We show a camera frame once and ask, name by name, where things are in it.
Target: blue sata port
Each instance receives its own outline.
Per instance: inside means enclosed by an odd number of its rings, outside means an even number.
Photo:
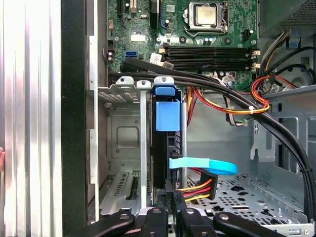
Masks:
[[[126,51],[125,57],[137,58],[137,52],[136,51]]]

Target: ram slot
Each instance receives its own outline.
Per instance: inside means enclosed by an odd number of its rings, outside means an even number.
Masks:
[[[216,59],[168,59],[175,70],[198,71],[205,65],[210,65],[209,71],[248,71],[251,70],[251,61],[216,60]]]
[[[197,57],[219,57],[219,58],[249,58],[251,50],[247,48],[220,48],[220,47],[176,47],[165,49],[170,56]]]

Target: motherboard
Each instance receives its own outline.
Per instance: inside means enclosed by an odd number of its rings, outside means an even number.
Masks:
[[[112,71],[134,57],[224,78],[236,89],[252,81],[257,0],[108,0],[108,13]]]

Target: cpu socket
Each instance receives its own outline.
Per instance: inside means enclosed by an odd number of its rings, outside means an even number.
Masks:
[[[182,16],[188,25],[184,30],[192,37],[198,34],[225,34],[228,31],[227,2],[190,2]]]

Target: blue pull tab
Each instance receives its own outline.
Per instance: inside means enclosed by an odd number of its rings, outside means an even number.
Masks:
[[[238,166],[226,161],[193,157],[169,159],[170,169],[184,167],[203,168],[210,173],[221,175],[235,175],[238,173]]]

